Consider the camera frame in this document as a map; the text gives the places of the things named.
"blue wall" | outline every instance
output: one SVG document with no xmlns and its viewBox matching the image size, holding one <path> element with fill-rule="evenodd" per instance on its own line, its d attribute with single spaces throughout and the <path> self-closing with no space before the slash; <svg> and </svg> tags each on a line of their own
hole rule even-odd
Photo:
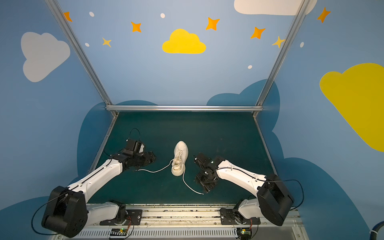
<svg viewBox="0 0 384 240">
<path fill-rule="evenodd" d="M 18 229 L 40 239 L 30 228 L 32 213 L 52 189 L 86 173 L 111 114 L 70 46 L 69 57 L 42 80 L 32 82 L 24 74 L 24 33 L 39 38 L 49 33 L 69 45 L 44 0 L 1 1 L 0 23 L 0 218 L 23 225 Z M 35 50 L 44 53 L 48 46 Z M 1 239 L 20 238 L 11 234 L 18 230 L 10 226 L 2 224 L 0 229 Z"/>
<path fill-rule="evenodd" d="M 278 13 L 242 14 L 234 0 L 59 3 L 114 104 L 206 105 L 217 94 L 240 94 L 268 77 L 279 51 L 273 44 L 285 38 L 293 20 Z M 208 18 L 220 19 L 216 31 L 206 30 Z M 141 32 L 133 32 L 131 22 L 141 23 Z M 260 39 L 251 39 L 255 27 L 265 28 Z M 205 52 L 164 52 L 163 43 L 179 28 L 196 34 Z"/>
<path fill-rule="evenodd" d="M 325 7 L 331 13 L 322 23 Z M 364 142 L 319 85 L 331 71 L 361 63 L 384 66 L 383 11 L 383 1 L 318 0 L 258 115 L 278 173 L 299 179 L 310 196 L 299 211 L 311 240 L 368 239 L 369 228 L 384 219 L 384 152 Z M 369 74 L 361 79 L 362 88 L 367 84 Z M 372 113 L 371 97 L 351 101 L 366 102 L 356 114 Z"/>
</svg>

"yellow cloud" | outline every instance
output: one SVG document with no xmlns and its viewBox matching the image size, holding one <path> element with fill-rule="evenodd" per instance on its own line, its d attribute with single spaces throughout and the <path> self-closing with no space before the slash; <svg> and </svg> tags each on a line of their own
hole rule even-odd
<svg viewBox="0 0 384 240">
<path fill-rule="evenodd" d="M 320 88 L 364 142 L 384 152 L 384 67 L 363 63 L 329 72 Z"/>
<path fill-rule="evenodd" d="M 163 43 L 163 51 L 166 53 L 203 53 L 207 47 L 200 42 L 199 37 L 184 29 L 176 29 L 169 37 L 169 41 Z"/>
</svg>

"robotic arm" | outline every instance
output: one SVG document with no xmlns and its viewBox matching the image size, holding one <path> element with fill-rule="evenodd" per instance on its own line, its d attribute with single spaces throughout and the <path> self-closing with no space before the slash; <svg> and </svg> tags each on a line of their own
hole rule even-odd
<svg viewBox="0 0 384 240">
<path fill-rule="evenodd" d="M 85 226 L 104 220 L 126 219 L 125 204 L 106 202 L 86 206 L 88 200 L 107 182 L 130 167 L 146 166 L 156 159 L 140 141 L 127 140 L 121 152 L 107 159 L 95 171 L 68 187 L 58 186 L 50 194 L 41 225 L 63 234 L 76 236 Z"/>
<path fill-rule="evenodd" d="M 271 223 L 282 226 L 295 200 L 277 175 L 267 177 L 256 174 L 235 166 L 225 158 L 216 157 L 212 160 L 203 153 L 197 155 L 195 163 L 201 168 L 195 177 L 196 182 L 206 192 L 211 191 L 221 178 L 256 196 L 256 199 L 241 200 L 233 210 L 221 209 L 222 219 L 225 217 L 229 222 L 232 219 L 237 224 L 245 224 L 252 217 L 264 216 Z"/>
</svg>

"white sneaker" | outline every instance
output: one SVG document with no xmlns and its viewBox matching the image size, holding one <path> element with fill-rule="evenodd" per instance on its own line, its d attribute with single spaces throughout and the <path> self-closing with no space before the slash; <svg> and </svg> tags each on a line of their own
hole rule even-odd
<svg viewBox="0 0 384 240">
<path fill-rule="evenodd" d="M 185 170 L 185 161 L 188 157 L 188 147 L 185 142 L 180 141 L 176 144 L 174 150 L 175 158 L 172 162 L 172 174 L 180 176 Z"/>
</svg>

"green table surface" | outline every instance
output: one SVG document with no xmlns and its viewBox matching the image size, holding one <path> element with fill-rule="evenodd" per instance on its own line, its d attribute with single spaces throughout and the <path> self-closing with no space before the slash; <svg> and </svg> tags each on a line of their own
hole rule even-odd
<svg viewBox="0 0 384 240">
<path fill-rule="evenodd" d="M 258 174 L 273 173 L 250 113 L 121 112 L 104 151 L 113 154 L 124 148 L 134 127 L 140 130 L 146 151 L 153 151 L 156 155 L 156 161 L 144 167 L 151 171 L 165 167 L 173 159 L 178 141 L 187 144 L 189 155 L 185 163 L 185 181 L 198 192 L 204 192 L 195 181 L 200 169 L 193 156 L 199 152 L 210 158 L 222 156 Z M 131 138 L 138 140 L 136 130 L 132 131 Z M 108 156 L 103 154 L 98 166 L 107 159 Z M 157 173 L 134 170 L 130 168 L 109 181 L 89 203 L 117 200 L 127 204 L 235 204 L 251 195 L 223 179 L 207 194 L 194 193 L 185 186 L 182 176 L 172 175 L 171 167 Z"/>
</svg>

